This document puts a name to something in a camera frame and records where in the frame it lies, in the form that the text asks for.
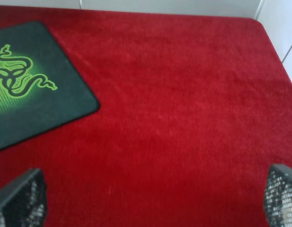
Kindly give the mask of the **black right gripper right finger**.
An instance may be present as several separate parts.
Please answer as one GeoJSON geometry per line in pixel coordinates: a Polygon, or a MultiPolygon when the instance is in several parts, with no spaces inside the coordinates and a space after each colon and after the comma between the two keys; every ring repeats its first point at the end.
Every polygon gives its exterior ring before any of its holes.
{"type": "Polygon", "coordinates": [[[269,168],[264,211],[271,227],[292,227],[292,169],[283,164],[269,168]]]}

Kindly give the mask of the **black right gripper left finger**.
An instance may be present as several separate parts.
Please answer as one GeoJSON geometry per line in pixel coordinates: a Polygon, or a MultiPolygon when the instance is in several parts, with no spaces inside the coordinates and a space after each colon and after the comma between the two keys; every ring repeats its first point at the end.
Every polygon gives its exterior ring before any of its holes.
{"type": "Polygon", "coordinates": [[[40,168],[31,168],[0,188],[0,227],[42,227],[47,186],[40,168]]]}

